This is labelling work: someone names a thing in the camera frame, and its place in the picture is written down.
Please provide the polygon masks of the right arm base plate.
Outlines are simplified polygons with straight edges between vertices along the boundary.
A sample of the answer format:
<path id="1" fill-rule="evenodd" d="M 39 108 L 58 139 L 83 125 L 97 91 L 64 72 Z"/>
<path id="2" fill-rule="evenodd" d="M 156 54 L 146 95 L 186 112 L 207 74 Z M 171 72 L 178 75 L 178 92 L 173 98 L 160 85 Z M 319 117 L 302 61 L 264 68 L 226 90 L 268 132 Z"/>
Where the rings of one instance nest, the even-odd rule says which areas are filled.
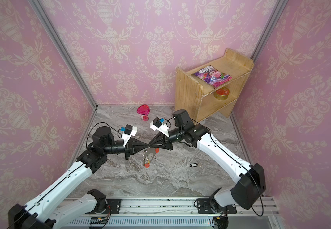
<path id="1" fill-rule="evenodd" d="M 235 205 L 221 207 L 215 200 L 209 198 L 198 198 L 194 202 L 199 214 L 236 214 Z"/>

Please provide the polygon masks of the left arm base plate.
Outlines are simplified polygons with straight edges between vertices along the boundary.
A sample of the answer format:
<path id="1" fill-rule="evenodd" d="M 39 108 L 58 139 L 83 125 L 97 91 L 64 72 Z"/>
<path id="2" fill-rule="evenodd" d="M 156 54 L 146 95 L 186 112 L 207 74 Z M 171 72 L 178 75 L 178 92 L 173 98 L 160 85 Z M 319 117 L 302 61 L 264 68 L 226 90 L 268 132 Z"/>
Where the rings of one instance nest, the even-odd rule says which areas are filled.
<path id="1" fill-rule="evenodd" d="M 121 202 L 122 200 L 120 198 L 110 198 L 107 199 L 107 207 L 101 211 L 99 210 L 93 210 L 91 212 L 86 213 L 85 215 L 108 215 L 111 213 L 111 215 L 118 215 L 120 214 L 121 209 Z"/>

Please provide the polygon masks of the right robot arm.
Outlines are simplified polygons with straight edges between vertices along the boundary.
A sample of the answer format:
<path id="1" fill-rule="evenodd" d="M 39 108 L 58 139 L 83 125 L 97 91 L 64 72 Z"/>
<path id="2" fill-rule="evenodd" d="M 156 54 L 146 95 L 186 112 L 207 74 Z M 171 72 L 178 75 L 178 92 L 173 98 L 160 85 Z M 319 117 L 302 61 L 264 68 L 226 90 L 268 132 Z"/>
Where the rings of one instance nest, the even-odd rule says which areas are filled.
<path id="1" fill-rule="evenodd" d="M 256 201 L 262 200 L 266 190 L 264 168 L 258 163 L 241 159 L 226 148 L 212 134 L 211 130 L 190 118 L 185 109 L 173 113 L 175 128 L 170 130 L 167 121 L 155 118 L 150 128 L 158 134 L 149 142 L 152 148 L 172 150 L 173 144 L 184 141 L 189 147 L 210 156 L 235 183 L 231 189 L 217 189 L 210 197 L 209 204 L 216 212 L 223 212 L 229 205 L 238 205 L 245 210 L 253 208 Z"/>

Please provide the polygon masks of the metal key organizer plate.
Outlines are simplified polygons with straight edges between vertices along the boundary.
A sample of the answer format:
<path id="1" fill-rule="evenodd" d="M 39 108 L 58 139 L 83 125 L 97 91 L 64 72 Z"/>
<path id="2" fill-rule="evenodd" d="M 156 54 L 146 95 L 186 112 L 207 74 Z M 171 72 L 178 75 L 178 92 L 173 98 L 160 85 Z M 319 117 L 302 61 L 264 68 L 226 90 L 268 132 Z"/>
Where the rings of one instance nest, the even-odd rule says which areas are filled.
<path id="1" fill-rule="evenodd" d="M 149 148 L 145 151 L 144 157 L 143 157 L 143 164 L 145 165 L 146 163 L 151 163 L 152 160 L 155 158 L 155 156 L 158 153 L 155 152 L 155 148 Z"/>

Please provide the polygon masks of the black key tag with key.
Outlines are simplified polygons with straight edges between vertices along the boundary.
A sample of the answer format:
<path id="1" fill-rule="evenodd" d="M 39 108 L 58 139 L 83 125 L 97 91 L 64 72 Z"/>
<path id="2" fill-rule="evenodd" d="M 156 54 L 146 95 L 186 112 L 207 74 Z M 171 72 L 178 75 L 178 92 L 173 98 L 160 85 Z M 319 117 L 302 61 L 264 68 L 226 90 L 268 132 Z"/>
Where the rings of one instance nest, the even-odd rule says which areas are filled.
<path id="1" fill-rule="evenodd" d="M 190 166 L 191 168 L 195 168 L 195 167 L 198 166 L 198 164 L 197 164 L 197 163 L 192 163 L 192 164 L 190 164 L 189 166 Z"/>

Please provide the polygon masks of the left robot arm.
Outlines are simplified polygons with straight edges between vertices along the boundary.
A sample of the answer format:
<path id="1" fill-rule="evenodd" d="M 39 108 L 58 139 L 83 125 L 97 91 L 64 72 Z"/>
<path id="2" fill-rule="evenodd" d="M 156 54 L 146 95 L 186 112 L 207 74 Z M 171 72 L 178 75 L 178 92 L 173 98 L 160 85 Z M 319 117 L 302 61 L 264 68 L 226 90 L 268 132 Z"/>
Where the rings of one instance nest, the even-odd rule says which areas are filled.
<path id="1" fill-rule="evenodd" d="M 15 204 L 8 212 L 10 229 L 60 229 L 72 220 L 89 212 L 103 213 L 110 207 L 106 196 L 93 189 L 66 207 L 58 205 L 85 179 L 94 174 L 106 161 L 108 154 L 131 155 L 149 147 L 134 136 L 137 128 L 123 128 L 121 140 L 116 141 L 110 127 L 99 127 L 86 150 L 72 166 L 41 194 L 25 205 Z"/>

